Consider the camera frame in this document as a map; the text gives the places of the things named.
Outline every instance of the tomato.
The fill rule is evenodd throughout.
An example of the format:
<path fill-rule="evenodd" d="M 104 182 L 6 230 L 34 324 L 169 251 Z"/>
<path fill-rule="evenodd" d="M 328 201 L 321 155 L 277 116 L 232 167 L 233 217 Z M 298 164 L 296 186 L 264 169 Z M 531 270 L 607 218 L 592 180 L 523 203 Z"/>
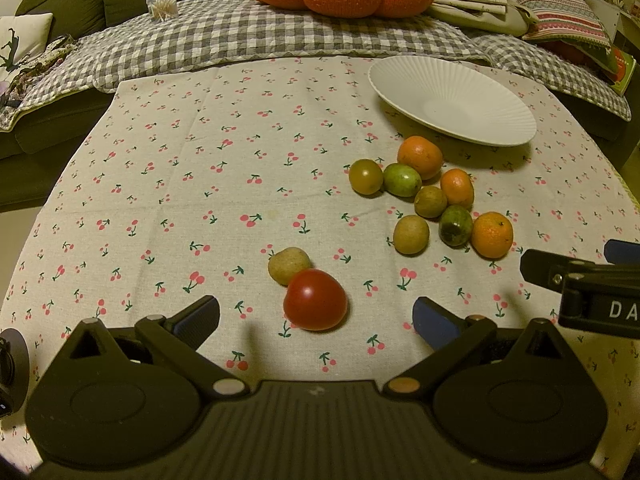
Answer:
<path fill-rule="evenodd" d="M 326 272 L 301 270 L 287 287 L 284 313 L 290 322 L 305 330 L 327 330 L 347 313 L 347 295 Z"/>
<path fill-rule="evenodd" d="M 382 187 L 382 170 L 370 158 L 356 160 L 349 168 L 349 183 L 356 193 L 371 195 Z"/>

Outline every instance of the green fruit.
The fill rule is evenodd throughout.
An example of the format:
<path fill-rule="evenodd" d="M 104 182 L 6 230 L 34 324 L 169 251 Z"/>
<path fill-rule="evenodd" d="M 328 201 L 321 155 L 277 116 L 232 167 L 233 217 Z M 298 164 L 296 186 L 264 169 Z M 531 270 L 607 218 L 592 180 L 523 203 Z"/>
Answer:
<path fill-rule="evenodd" d="M 450 247 L 466 244 L 471 238 L 474 222 L 461 205 L 450 205 L 440 217 L 440 238 Z"/>
<path fill-rule="evenodd" d="M 310 269 L 311 261 L 302 249 L 287 247 L 275 253 L 267 264 L 269 275 L 281 285 L 289 285 L 289 282 L 301 270 Z"/>
<path fill-rule="evenodd" d="M 425 186 L 415 196 L 415 213 L 424 218 L 436 218 L 447 208 L 447 196 L 436 186 Z"/>
<path fill-rule="evenodd" d="M 415 254 L 429 243 L 429 224 L 418 215 L 403 216 L 394 229 L 394 247 L 401 254 Z"/>
<path fill-rule="evenodd" d="M 356 193 L 372 195 L 382 187 L 382 170 L 370 158 L 356 160 L 349 168 L 349 183 Z"/>
<path fill-rule="evenodd" d="M 414 168 L 397 162 L 385 168 L 383 177 L 385 189 L 396 196 L 414 196 L 422 186 L 420 174 Z"/>

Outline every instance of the small round fruit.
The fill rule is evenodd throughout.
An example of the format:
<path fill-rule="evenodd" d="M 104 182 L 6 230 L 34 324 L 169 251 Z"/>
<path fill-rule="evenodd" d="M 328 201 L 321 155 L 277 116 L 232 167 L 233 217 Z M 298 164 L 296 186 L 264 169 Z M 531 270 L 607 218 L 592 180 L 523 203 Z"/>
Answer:
<path fill-rule="evenodd" d="M 310 269 L 309 256 L 297 247 L 287 247 L 275 253 L 267 264 L 269 275 L 279 284 L 287 286 L 301 270 Z"/>
<path fill-rule="evenodd" d="M 394 247 L 401 254 L 416 254 L 429 243 L 429 224 L 418 215 L 403 216 L 394 229 Z"/>
<path fill-rule="evenodd" d="M 471 245 L 478 254 L 497 260 L 509 252 L 512 244 L 513 226 L 506 216 L 491 211 L 476 218 Z"/>
<path fill-rule="evenodd" d="M 440 148 L 421 136 L 408 137 L 398 148 L 398 162 L 414 168 L 421 179 L 427 180 L 438 174 L 443 158 Z"/>
<path fill-rule="evenodd" d="M 459 247 L 469 241 L 473 226 L 469 211 L 460 205 L 450 205 L 440 216 L 440 238 L 450 247 Z"/>
<path fill-rule="evenodd" d="M 414 199 L 415 213 L 424 218 L 436 218 L 447 208 L 447 197 L 436 186 L 425 186 Z"/>
<path fill-rule="evenodd" d="M 347 295 L 335 278 L 318 269 L 297 273 L 284 297 L 284 313 L 304 330 L 328 330 L 347 313 Z"/>
<path fill-rule="evenodd" d="M 422 186 L 422 179 L 411 166 L 394 162 L 383 173 L 385 189 L 404 198 L 415 196 Z"/>
<path fill-rule="evenodd" d="M 372 195 L 382 187 L 382 170 L 370 158 L 356 160 L 349 168 L 349 183 L 356 193 Z"/>
<path fill-rule="evenodd" d="M 465 171 L 447 171 L 440 179 L 440 189 L 447 196 L 449 205 L 461 205 L 468 209 L 474 202 L 474 185 Z"/>

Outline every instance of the white cushion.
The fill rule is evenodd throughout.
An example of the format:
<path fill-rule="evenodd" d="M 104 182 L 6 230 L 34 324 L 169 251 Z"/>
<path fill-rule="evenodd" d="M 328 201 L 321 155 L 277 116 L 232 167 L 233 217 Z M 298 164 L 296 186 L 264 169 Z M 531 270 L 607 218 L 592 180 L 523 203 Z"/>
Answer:
<path fill-rule="evenodd" d="M 20 62 L 44 52 L 52 19 L 51 13 L 0 16 L 0 81 L 11 81 Z"/>

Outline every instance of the green sofa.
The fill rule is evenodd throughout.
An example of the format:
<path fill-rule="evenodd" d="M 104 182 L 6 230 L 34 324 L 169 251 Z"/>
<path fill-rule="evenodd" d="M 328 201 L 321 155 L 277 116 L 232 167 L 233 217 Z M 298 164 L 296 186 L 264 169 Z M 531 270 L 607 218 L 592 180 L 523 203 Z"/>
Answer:
<path fill-rule="evenodd" d="M 52 12 L 49 39 L 81 38 L 146 12 L 145 0 L 23 0 L 16 14 Z M 640 137 L 640 114 L 631 123 L 571 96 L 556 94 L 622 167 Z M 640 110 L 640 70 L 626 96 Z M 113 94 L 95 89 L 66 96 L 21 118 L 10 133 L 0 132 L 0 211 L 41 205 L 65 165 L 109 107 Z"/>

